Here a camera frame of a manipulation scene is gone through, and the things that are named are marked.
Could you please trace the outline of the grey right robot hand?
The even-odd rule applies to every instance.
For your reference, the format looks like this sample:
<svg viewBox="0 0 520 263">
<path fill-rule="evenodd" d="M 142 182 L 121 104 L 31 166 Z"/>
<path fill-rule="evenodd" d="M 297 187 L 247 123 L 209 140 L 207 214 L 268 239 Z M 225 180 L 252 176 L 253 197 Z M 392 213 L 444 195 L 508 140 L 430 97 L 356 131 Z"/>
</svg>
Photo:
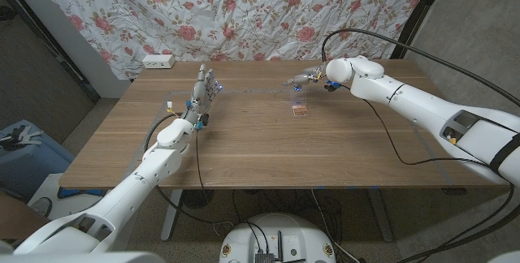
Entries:
<svg viewBox="0 0 520 263">
<path fill-rule="evenodd" d="M 317 83 L 325 76 L 325 66 L 325 64 L 320 64 L 318 66 L 307 67 L 300 71 L 293 78 L 286 80 L 283 83 L 283 86 L 293 86 L 294 91 L 301 91 L 304 85 L 309 83 Z"/>
</svg>

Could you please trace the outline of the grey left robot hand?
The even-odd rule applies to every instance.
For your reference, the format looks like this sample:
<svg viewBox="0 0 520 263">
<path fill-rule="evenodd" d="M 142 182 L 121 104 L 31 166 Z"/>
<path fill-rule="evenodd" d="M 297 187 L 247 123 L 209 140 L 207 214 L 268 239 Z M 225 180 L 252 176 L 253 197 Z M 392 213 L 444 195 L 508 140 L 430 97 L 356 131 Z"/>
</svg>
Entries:
<svg viewBox="0 0 520 263">
<path fill-rule="evenodd" d="M 189 121 L 196 130 L 206 126 L 211 103 L 222 88 L 223 86 L 215 79 L 213 70 L 207 69 L 206 65 L 202 64 L 191 97 L 186 102 L 187 109 L 181 118 Z"/>
</svg>

